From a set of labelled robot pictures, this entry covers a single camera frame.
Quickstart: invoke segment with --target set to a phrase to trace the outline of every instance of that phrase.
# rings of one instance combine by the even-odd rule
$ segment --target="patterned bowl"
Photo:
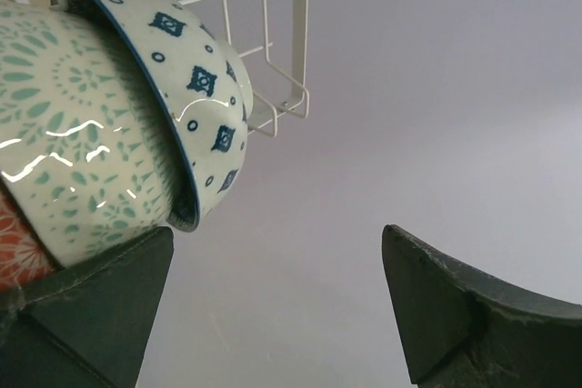
[[[0,183],[0,292],[40,279],[54,270],[45,248]]]
[[[118,35],[0,2],[0,175],[63,266],[163,222],[186,180]]]
[[[246,153],[252,90],[243,63],[173,0],[68,0],[68,12],[118,32],[163,108],[190,190],[168,222],[195,230],[228,193]],[[247,85],[238,83],[238,78]]]

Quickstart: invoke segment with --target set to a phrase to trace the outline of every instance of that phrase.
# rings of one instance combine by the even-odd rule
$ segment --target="orange patterned bowl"
[[[55,270],[45,248],[0,184],[0,292]]]

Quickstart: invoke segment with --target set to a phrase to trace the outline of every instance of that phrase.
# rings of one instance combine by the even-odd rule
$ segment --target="wire basket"
[[[182,5],[201,4],[206,2],[220,2],[224,21],[225,38],[233,45],[233,28],[236,23],[232,20],[229,5],[233,0],[177,0]],[[270,38],[268,0],[261,0],[262,9],[262,44],[240,52],[242,58],[262,55],[268,69],[289,85],[288,95],[275,100],[258,93],[254,86],[255,104],[253,113],[248,117],[249,133],[259,132],[269,137],[275,137],[278,132],[278,118],[283,114],[291,114],[298,118],[307,118],[309,115],[309,91],[306,88],[306,44],[308,0],[292,0],[292,41],[290,68],[284,69],[275,64],[271,55],[274,43]],[[66,0],[57,0],[55,9],[66,10]]]

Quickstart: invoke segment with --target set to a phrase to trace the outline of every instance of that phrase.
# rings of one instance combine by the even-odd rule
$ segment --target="teal patterned bowl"
[[[119,36],[74,15],[0,2],[0,174],[61,265],[163,222],[182,168]]]

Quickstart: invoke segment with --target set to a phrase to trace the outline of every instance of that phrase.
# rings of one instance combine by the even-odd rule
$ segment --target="gray background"
[[[282,63],[289,1],[269,1]],[[253,8],[233,5],[239,50],[260,44]],[[193,10],[220,26],[219,8]],[[140,388],[409,386],[385,224],[582,303],[581,12],[311,0],[312,115],[283,118],[274,140],[253,134],[231,194],[176,234]]]

